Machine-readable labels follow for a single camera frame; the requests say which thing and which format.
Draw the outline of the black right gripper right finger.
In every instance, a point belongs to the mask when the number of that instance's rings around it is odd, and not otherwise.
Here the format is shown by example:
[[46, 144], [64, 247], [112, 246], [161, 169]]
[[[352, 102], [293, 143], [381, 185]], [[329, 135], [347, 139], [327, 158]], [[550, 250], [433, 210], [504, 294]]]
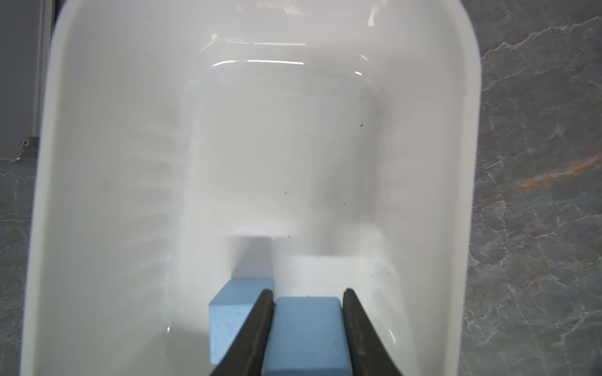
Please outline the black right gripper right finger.
[[353, 375], [403, 376], [351, 288], [343, 293], [342, 310]]

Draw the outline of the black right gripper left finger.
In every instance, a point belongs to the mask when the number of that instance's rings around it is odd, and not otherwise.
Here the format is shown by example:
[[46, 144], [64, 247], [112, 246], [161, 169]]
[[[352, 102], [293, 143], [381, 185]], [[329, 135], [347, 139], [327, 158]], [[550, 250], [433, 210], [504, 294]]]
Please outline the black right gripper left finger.
[[264, 289], [241, 326], [230, 349], [211, 376], [259, 376], [274, 316], [274, 294]]

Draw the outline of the blue cube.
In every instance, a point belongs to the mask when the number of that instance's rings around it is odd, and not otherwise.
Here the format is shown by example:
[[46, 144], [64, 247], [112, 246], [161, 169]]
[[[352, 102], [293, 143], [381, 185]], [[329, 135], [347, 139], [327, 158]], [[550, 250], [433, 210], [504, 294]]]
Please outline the blue cube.
[[231, 279], [209, 304], [209, 353], [218, 365], [230, 349], [263, 290], [274, 290], [270, 278]]
[[277, 299], [262, 374], [352, 375], [340, 300]]

